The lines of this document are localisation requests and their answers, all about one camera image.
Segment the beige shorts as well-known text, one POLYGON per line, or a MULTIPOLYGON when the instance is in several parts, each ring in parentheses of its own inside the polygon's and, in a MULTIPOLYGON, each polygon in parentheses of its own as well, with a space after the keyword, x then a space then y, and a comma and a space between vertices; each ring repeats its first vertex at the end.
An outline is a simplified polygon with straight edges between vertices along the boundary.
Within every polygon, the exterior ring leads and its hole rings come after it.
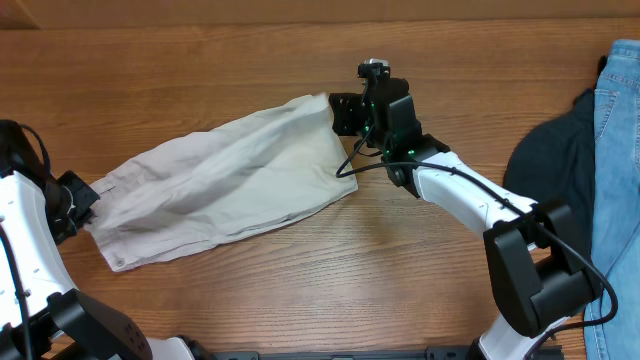
POLYGON ((295 223, 357 191, 326 95, 305 95, 131 158, 93 183, 87 230, 115 272, 295 223))

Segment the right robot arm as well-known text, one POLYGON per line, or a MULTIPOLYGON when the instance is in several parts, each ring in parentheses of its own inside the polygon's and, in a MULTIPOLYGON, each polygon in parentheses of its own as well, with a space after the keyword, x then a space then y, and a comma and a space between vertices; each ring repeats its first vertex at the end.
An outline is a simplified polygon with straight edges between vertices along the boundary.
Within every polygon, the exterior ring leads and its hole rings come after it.
POLYGON ((570 208, 539 204, 468 167, 423 132, 409 84, 387 62, 359 64, 359 93, 332 93, 333 130, 373 149, 390 181, 438 205, 484 241, 499 315, 469 345, 431 346, 427 359, 562 359, 547 340, 600 293, 602 276, 570 208))

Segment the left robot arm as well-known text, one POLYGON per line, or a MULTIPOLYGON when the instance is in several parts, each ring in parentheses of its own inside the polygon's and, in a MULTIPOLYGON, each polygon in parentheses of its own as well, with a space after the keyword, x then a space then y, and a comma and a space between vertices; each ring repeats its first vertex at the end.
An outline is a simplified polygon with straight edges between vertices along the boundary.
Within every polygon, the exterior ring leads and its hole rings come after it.
POLYGON ((98 194, 74 172, 60 177, 39 135, 1 123, 1 356, 39 359, 60 335, 60 359, 205 359, 184 337, 146 337, 127 315, 77 289, 58 247, 93 216, 98 194))

